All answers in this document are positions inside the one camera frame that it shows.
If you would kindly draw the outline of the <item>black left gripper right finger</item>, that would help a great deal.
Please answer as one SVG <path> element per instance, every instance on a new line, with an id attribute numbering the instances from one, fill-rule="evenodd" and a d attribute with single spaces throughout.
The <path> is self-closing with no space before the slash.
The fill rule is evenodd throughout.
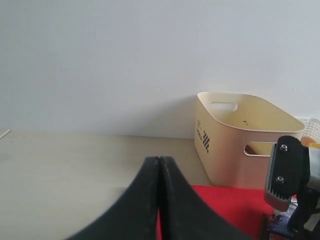
<path id="1" fill-rule="evenodd" d="M 159 165 L 158 209 L 163 240 L 252 239 L 202 200 L 172 157 L 160 157 Z"/>

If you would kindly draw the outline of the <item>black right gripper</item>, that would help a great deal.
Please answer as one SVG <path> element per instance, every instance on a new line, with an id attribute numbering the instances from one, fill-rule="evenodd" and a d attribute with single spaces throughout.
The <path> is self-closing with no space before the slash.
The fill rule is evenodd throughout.
<path id="1" fill-rule="evenodd" d="M 305 147 L 304 161 L 308 163 L 302 187 L 296 195 L 297 208 L 288 221 L 295 240 L 320 238 L 320 150 Z"/>

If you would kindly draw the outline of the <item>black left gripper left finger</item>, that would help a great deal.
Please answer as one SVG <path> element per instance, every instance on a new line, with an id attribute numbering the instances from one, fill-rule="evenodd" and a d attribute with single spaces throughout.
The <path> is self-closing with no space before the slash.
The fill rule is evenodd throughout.
<path id="1" fill-rule="evenodd" d="M 160 158 L 145 158 L 136 177 L 98 219 L 69 240 L 155 240 Z"/>

